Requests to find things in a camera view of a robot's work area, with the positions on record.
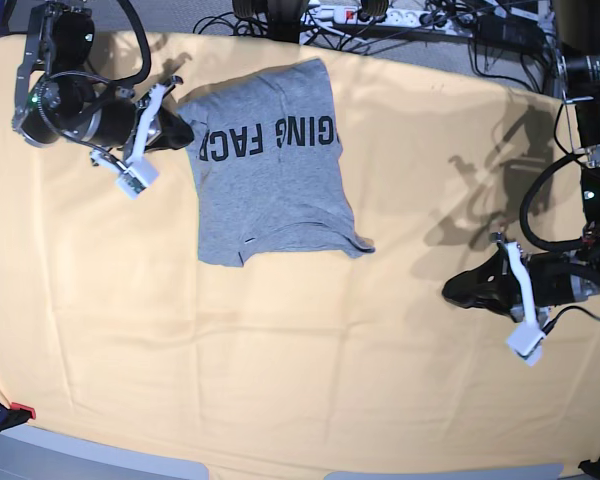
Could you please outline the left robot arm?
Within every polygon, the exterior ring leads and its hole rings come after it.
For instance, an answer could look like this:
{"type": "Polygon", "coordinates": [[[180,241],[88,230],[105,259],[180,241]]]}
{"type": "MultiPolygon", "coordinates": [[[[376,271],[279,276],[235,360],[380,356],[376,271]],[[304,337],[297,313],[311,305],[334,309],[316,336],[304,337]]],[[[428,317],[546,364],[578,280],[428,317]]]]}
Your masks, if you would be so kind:
{"type": "Polygon", "coordinates": [[[575,111],[579,143],[547,166],[525,192],[519,207],[524,238],[536,254],[517,254],[528,274],[537,311],[579,310],[600,296],[600,1],[556,1],[552,56],[561,86],[561,113],[575,111]],[[535,197],[571,164],[580,170],[585,225],[579,237],[546,240],[531,228],[535,197]]]}

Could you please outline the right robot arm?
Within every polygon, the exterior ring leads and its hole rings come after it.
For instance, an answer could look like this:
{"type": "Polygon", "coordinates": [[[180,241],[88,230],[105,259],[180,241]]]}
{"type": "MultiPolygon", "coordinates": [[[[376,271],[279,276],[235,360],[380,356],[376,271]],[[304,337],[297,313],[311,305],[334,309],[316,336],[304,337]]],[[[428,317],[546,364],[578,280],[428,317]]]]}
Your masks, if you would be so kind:
{"type": "Polygon", "coordinates": [[[120,2],[136,36],[138,72],[109,79],[85,66],[94,43],[90,9],[46,1],[31,10],[24,57],[17,69],[12,128],[44,148],[65,138],[105,152],[132,148],[150,97],[135,96],[152,66],[147,36],[135,8],[120,2]]]}

